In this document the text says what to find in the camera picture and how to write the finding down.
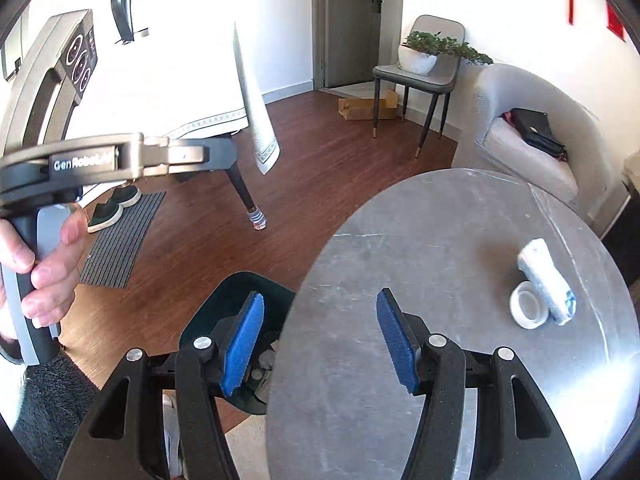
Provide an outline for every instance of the blue gripper pad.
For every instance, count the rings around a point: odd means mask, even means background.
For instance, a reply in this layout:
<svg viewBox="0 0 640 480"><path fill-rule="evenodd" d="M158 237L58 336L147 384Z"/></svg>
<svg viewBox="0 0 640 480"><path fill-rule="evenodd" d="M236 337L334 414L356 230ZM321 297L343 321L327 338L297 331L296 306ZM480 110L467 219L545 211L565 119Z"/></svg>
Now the blue gripper pad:
<svg viewBox="0 0 640 480"><path fill-rule="evenodd" d="M233 325L235 330L226 338L222 348L224 366L220 389L225 397L230 396L242 382L263 319L264 299L261 294L252 292L238 313Z"/></svg>
<svg viewBox="0 0 640 480"><path fill-rule="evenodd" d="M420 345L388 288L382 289L378 294L376 314L398 380L410 394L415 394L420 385L415 371L415 359Z"/></svg>

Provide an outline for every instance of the metal pivot screw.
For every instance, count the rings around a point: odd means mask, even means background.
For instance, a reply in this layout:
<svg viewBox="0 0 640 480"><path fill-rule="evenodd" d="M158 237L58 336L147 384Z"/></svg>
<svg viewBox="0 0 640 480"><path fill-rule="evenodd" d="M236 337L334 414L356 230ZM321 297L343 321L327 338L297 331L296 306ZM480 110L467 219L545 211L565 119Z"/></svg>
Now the metal pivot screw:
<svg viewBox="0 0 640 480"><path fill-rule="evenodd" d="M142 350L140 348L132 348L127 352L127 361L135 362L142 359Z"/></svg>
<svg viewBox="0 0 640 480"><path fill-rule="evenodd" d="M513 350L504 347L498 350L498 355L505 361L511 361L515 357Z"/></svg>
<svg viewBox="0 0 640 480"><path fill-rule="evenodd" d="M203 336L196 339L193 342L193 346L195 346L198 350L204 350L205 348L209 348L211 346L211 339Z"/></svg>
<svg viewBox="0 0 640 480"><path fill-rule="evenodd" d="M441 348L447 344L447 338L440 334L433 334L429 336L429 344Z"/></svg>

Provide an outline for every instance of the human hand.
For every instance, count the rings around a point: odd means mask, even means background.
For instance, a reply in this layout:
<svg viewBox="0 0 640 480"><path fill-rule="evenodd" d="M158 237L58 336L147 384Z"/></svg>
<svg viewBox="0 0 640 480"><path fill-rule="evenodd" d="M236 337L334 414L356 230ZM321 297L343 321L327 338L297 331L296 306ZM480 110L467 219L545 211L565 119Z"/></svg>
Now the human hand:
<svg viewBox="0 0 640 480"><path fill-rule="evenodd" d="M87 236L83 210L75 211L60 229L60 245L43 261L33 267L35 256L18 236L13 226L0 219L0 263L19 274L33 268L31 283L36 288L22 300L25 317L36 328L62 320L76 298L74 289L80 281L78 263ZM17 339L14 324L6 303L4 285L0 283L0 337Z"/></svg>

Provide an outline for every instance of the round gray table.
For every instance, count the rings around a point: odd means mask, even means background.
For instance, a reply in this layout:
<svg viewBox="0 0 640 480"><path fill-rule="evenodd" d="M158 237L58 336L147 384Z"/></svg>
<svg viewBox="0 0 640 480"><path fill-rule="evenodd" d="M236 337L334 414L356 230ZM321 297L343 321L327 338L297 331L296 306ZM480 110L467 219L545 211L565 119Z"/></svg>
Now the round gray table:
<svg viewBox="0 0 640 480"><path fill-rule="evenodd" d="M511 291L516 256L544 238L577 298L565 326L524 330ZM613 260L547 193L498 173L444 170L383 191L324 247L285 324L271 382L267 452L274 480L399 479L423 397L396 377L376 320L389 287L402 310L463 349L510 346L538 383L583 479L633 419L638 320ZM456 479L469 475L476 391L467 390Z"/></svg>

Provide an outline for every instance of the black bag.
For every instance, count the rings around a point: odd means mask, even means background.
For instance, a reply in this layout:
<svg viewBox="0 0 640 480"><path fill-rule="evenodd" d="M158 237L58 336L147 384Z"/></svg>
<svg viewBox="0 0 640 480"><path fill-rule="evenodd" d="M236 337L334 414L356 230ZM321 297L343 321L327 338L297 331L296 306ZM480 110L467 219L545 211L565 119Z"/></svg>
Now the black bag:
<svg viewBox="0 0 640 480"><path fill-rule="evenodd" d="M551 132L547 114L524 108L511 111L511 123L519 131L522 139L534 148L551 155L557 160L568 161L566 146L559 142Z"/></svg>

